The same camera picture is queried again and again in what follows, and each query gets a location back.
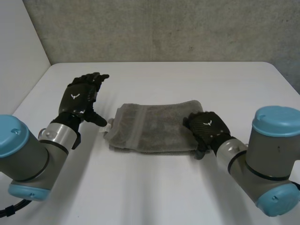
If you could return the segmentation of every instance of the white wall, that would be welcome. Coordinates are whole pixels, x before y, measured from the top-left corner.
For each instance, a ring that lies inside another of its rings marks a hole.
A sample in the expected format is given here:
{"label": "white wall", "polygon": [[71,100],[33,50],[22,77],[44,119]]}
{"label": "white wall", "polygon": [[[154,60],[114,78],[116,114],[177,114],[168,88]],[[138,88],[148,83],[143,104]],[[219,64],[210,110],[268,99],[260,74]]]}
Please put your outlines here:
{"label": "white wall", "polygon": [[49,67],[22,0],[0,0],[0,114],[12,114]]}

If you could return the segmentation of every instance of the black cable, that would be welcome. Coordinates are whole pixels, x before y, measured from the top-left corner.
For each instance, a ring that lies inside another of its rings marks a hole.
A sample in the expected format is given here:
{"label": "black cable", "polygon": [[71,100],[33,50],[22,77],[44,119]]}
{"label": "black cable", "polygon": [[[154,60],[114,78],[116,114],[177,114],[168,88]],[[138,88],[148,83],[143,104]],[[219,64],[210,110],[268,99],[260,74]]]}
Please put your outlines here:
{"label": "black cable", "polygon": [[11,206],[8,206],[7,208],[5,208],[4,210],[0,210],[0,218],[9,217],[9,216],[15,214],[15,212],[17,212],[18,210],[24,208],[30,202],[31,201],[29,201],[29,200],[23,199],[22,201],[20,201],[16,205],[11,205]]}
{"label": "black cable", "polygon": [[294,185],[296,185],[296,187],[298,188],[298,190],[300,191],[300,184],[297,184],[296,182],[291,181]]}

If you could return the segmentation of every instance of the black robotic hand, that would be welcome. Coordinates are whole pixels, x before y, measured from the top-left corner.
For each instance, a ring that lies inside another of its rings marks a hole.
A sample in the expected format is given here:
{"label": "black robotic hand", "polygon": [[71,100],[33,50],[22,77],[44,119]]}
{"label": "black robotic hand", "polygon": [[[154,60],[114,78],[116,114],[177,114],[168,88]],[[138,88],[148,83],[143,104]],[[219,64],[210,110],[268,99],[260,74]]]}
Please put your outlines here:
{"label": "black robotic hand", "polygon": [[197,159],[202,159],[210,149],[216,153],[222,143],[233,138],[226,124],[214,112],[192,113],[183,119],[183,125],[192,131],[198,142]]}
{"label": "black robotic hand", "polygon": [[94,112],[93,104],[102,82],[108,77],[109,75],[100,75],[100,73],[95,72],[75,78],[65,90],[60,103],[59,114],[69,113],[78,117],[80,122],[85,120],[105,127],[107,125],[106,120]]}

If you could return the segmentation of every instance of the concrete wall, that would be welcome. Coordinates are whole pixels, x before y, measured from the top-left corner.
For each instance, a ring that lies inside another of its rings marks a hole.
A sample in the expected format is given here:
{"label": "concrete wall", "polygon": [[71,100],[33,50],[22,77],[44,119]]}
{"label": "concrete wall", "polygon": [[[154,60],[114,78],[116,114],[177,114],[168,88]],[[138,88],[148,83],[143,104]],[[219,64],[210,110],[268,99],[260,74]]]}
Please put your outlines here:
{"label": "concrete wall", "polygon": [[52,64],[266,61],[300,92],[299,0],[24,3]]}
{"label": "concrete wall", "polygon": [[49,67],[22,0],[0,0],[0,114],[12,114]]}

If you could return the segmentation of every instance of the gray wall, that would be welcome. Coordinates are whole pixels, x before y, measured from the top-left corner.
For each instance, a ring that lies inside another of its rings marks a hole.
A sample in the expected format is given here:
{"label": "gray wall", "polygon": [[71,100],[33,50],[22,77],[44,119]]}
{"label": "gray wall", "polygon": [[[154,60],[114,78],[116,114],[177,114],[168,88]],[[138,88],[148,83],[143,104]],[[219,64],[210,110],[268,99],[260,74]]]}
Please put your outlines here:
{"label": "gray wall", "polygon": [[299,0],[24,0],[52,64],[265,61],[300,92]]}

